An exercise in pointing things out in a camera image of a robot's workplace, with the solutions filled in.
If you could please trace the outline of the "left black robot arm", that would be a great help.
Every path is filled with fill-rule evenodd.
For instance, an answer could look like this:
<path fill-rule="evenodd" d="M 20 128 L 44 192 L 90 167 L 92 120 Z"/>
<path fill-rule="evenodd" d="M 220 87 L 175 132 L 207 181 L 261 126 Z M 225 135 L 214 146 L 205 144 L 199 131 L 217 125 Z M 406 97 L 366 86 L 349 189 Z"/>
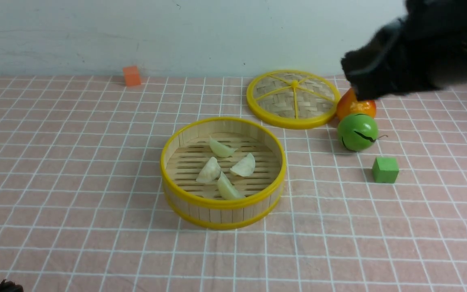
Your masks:
<path fill-rule="evenodd" d="M 4 279 L 0 282 L 0 292 L 24 292 L 22 285 Z"/>

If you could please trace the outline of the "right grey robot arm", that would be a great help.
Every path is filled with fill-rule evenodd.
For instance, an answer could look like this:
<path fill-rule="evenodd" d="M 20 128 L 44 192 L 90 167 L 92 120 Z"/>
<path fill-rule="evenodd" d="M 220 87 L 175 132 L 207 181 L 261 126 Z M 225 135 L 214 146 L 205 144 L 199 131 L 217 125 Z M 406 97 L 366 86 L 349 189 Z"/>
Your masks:
<path fill-rule="evenodd" d="M 358 101 L 467 84 L 467 0 L 407 0 L 407 14 L 341 59 Z"/>

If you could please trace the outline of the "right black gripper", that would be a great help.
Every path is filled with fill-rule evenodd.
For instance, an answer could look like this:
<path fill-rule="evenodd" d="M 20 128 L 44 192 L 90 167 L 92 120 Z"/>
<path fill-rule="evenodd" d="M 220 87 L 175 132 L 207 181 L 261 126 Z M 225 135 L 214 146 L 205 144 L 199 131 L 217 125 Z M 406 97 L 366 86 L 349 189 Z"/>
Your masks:
<path fill-rule="evenodd" d="M 381 27 L 364 46 L 341 58 L 359 101 L 452 87 L 443 48 L 430 48 L 453 28 L 449 16 L 403 16 Z"/>

